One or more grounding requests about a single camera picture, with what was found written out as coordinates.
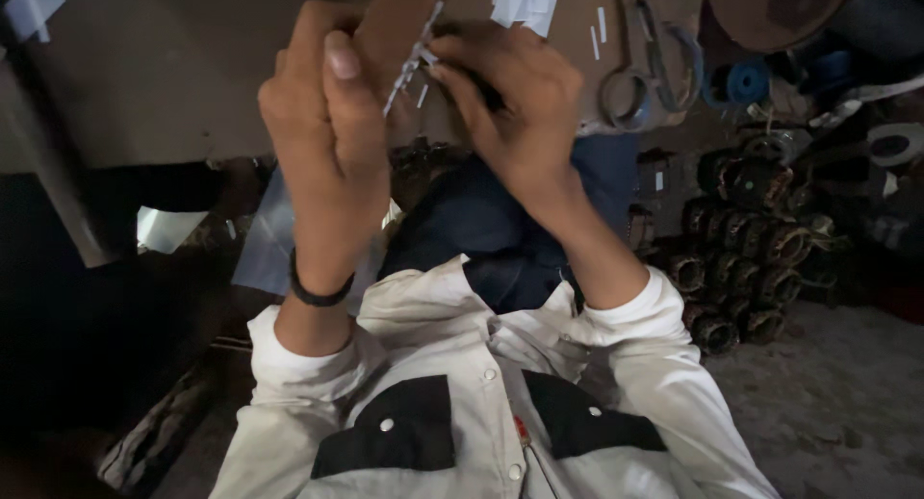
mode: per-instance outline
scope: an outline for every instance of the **blue spool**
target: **blue spool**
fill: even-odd
[[[770,92],[770,68],[763,59],[720,68],[706,76],[702,98],[711,107],[728,109],[764,100]]]

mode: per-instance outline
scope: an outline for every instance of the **snap button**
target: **snap button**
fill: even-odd
[[[519,465],[514,465],[507,471],[507,477],[513,481],[519,481],[523,478],[523,469]]]

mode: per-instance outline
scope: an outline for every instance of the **person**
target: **person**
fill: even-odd
[[[411,236],[442,252],[431,264],[453,257],[428,269],[387,259],[359,316],[347,315],[338,300],[389,204],[382,108],[341,31],[354,18],[306,3],[260,89],[295,211],[294,293],[248,325],[257,385],[212,497],[778,497],[699,365],[679,293],[595,208],[571,154],[581,74],[531,30],[436,38],[430,75],[455,100],[478,162],[570,275],[537,308],[509,310],[530,289],[496,299],[495,312],[473,289],[495,270],[466,270],[479,246],[453,255],[444,217]],[[501,111],[468,72],[497,90]],[[491,193],[479,183],[468,187]],[[470,200],[468,213],[491,214],[491,198]],[[424,217],[459,215],[439,208]],[[525,240],[531,225],[511,219],[501,235]],[[487,266],[503,272],[524,252],[535,253],[487,252],[500,263]],[[609,386],[588,384],[600,367]]]

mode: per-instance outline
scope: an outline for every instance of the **black wristband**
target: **black wristband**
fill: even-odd
[[[344,283],[344,287],[340,288],[335,294],[330,295],[317,295],[309,292],[301,285],[301,281],[298,280],[298,268],[295,265],[295,250],[292,249],[292,255],[289,256],[289,282],[292,287],[292,292],[298,297],[298,300],[304,302],[309,306],[315,307],[330,307],[340,304],[340,302],[347,296],[350,288],[353,285],[353,278],[356,277],[356,274],[353,273],[349,279]]]

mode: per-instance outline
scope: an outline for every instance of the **white shirt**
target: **white shirt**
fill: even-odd
[[[542,308],[495,316],[469,287],[466,260],[376,283],[350,344],[328,357],[285,350],[273,332],[278,307],[251,321],[257,387],[237,414],[211,497],[778,497],[699,365],[681,322],[683,300],[663,273],[650,268],[641,294],[613,309],[576,315],[563,281]],[[622,445],[555,456],[560,446],[525,381],[535,373],[589,390],[599,400],[590,416],[648,418],[667,451]],[[311,478],[321,440],[359,431],[359,414],[385,390],[433,376],[445,376],[450,397],[451,468]],[[403,421],[382,420],[382,435]],[[337,451],[346,448],[331,442],[325,450],[342,459]]]

